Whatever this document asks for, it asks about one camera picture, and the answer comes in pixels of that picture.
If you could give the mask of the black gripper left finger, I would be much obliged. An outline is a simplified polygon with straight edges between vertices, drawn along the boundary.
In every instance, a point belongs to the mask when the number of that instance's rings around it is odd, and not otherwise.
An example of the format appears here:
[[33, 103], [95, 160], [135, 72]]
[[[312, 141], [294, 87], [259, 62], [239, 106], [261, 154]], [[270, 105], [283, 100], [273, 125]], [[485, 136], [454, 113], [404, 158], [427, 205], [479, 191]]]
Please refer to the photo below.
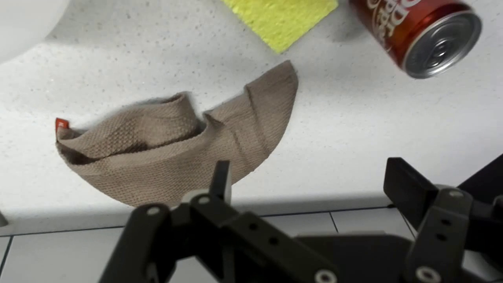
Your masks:
[[196, 257], [218, 283], [356, 283], [325, 248], [228, 204], [229, 171], [217, 161], [209, 190], [174, 209], [135, 207], [99, 283], [168, 283], [185, 257]]

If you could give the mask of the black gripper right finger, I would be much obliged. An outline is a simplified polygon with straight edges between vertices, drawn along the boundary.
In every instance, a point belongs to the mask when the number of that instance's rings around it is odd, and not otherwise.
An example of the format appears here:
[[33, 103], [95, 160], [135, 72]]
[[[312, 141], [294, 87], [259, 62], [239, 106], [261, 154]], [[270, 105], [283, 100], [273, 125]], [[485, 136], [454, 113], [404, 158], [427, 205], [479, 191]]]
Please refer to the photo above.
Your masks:
[[484, 283], [462, 267], [466, 249], [503, 268], [503, 155], [459, 185], [435, 185], [402, 157], [389, 157], [383, 191], [415, 227], [405, 283]]

